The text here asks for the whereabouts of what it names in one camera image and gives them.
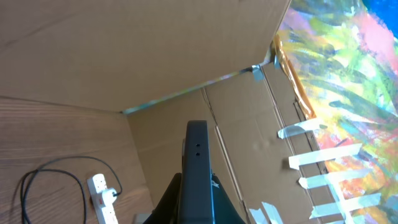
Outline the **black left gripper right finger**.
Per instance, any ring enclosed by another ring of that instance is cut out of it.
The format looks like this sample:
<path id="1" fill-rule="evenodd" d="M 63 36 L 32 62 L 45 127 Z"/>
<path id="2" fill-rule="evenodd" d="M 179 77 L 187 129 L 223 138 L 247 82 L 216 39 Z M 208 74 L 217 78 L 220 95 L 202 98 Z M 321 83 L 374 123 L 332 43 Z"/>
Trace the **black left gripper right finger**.
<path id="1" fill-rule="evenodd" d="M 213 189 L 213 206 L 216 224 L 245 224 L 234 205 L 230 201 L 228 194 L 224 190 L 219 178 L 213 174 L 211 177 Z"/>

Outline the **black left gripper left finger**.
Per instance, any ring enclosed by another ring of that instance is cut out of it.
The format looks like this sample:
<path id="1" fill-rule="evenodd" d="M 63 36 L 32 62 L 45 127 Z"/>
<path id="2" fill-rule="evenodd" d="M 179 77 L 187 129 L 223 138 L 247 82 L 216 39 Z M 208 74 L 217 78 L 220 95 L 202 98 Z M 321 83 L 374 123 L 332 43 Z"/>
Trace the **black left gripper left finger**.
<path id="1" fill-rule="evenodd" d="M 176 173 L 159 203 L 143 224 L 177 224 L 182 174 Z"/>

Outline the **blue smartphone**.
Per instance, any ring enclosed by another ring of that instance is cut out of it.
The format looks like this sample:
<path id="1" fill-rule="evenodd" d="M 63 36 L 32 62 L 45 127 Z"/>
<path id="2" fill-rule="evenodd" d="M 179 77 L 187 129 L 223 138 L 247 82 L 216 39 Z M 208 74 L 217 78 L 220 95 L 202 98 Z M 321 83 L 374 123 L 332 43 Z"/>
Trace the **blue smartphone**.
<path id="1" fill-rule="evenodd" d="M 187 123 L 177 221 L 214 223 L 208 126 L 205 120 Z"/>

